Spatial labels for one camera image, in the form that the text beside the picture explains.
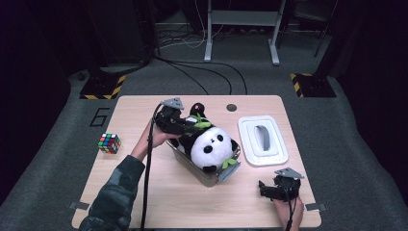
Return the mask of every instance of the white tray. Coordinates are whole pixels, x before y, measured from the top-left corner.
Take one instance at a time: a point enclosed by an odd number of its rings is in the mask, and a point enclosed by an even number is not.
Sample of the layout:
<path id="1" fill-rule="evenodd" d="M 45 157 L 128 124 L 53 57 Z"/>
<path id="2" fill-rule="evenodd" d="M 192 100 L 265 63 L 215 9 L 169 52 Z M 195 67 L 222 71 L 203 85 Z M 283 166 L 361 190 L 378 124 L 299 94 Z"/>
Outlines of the white tray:
<path id="1" fill-rule="evenodd" d="M 281 165 L 289 155 L 275 119 L 270 115 L 242 117 L 238 121 L 243 152 L 254 166 Z"/>

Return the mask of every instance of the panda plush toy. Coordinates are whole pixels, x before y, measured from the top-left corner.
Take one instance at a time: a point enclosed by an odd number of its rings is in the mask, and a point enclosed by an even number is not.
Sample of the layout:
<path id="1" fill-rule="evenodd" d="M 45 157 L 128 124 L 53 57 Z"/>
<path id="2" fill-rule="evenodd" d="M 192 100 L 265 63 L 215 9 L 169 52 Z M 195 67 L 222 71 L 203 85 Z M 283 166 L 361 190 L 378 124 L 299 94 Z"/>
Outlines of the panda plush toy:
<path id="1" fill-rule="evenodd" d="M 179 139 L 171 144 L 191 157 L 191 161 L 206 173 L 216 172 L 237 161 L 232 159 L 238 144 L 221 128 L 216 127 L 204 115 L 204 105 L 192 105 L 186 121 L 193 122 L 198 132 Z"/>

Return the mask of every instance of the yellow and black tape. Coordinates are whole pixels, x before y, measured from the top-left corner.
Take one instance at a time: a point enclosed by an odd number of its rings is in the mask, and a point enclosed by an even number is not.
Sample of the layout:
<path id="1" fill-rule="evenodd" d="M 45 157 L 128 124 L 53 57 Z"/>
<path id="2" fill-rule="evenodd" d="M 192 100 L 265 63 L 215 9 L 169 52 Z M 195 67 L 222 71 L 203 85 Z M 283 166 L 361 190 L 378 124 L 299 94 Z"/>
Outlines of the yellow and black tape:
<path id="1" fill-rule="evenodd" d="M 300 83 L 297 80 L 298 76 L 310 76 L 312 77 L 312 74 L 307 74 L 307 73 L 291 73 L 291 79 L 292 79 L 292 83 L 293 83 L 293 87 L 294 87 L 294 91 L 296 91 L 296 94 L 298 97 L 303 97 L 303 92 L 302 92 L 302 88 L 300 87 Z"/>
<path id="2" fill-rule="evenodd" d="M 122 88 L 123 82 L 125 81 L 126 76 L 118 78 L 115 87 L 112 90 L 112 93 L 109 94 L 81 94 L 81 99 L 115 99 Z"/>

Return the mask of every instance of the panda face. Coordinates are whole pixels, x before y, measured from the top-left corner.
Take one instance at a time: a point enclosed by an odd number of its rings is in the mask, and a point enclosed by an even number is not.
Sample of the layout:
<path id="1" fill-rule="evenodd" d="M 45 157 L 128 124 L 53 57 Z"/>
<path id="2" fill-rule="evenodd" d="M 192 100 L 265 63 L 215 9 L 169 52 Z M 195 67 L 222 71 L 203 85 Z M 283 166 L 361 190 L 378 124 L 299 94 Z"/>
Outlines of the panda face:
<path id="1" fill-rule="evenodd" d="M 224 141 L 224 137 L 223 137 L 221 134 L 218 134 L 216 140 L 211 139 L 211 144 L 210 144 L 210 145 L 207 145 L 207 146 L 205 146 L 205 147 L 203 148 L 203 152 L 204 152 L 205 154 L 211 154 L 211 152 L 213 151 L 212 144 L 213 144 L 215 141 L 223 142 L 223 141 Z"/>
<path id="2" fill-rule="evenodd" d="M 200 168 L 220 168 L 222 163 L 232 156 L 230 136 L 217 127 L 212 127 L 199 136 L 191 149 L 191 160 Z"/>

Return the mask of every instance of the sleeve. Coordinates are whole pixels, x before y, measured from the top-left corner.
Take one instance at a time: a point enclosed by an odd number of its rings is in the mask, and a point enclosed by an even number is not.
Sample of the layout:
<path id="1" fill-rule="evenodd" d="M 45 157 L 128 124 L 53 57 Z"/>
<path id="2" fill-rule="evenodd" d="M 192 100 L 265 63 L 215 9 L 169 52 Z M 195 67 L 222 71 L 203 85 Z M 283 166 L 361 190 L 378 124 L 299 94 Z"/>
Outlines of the sleeve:
<path id="1" fill-rule="evenodd" d="M 126 156 L 99 191 L 79 230 L 127 230 L 144 168 L 140 160 Z"/>

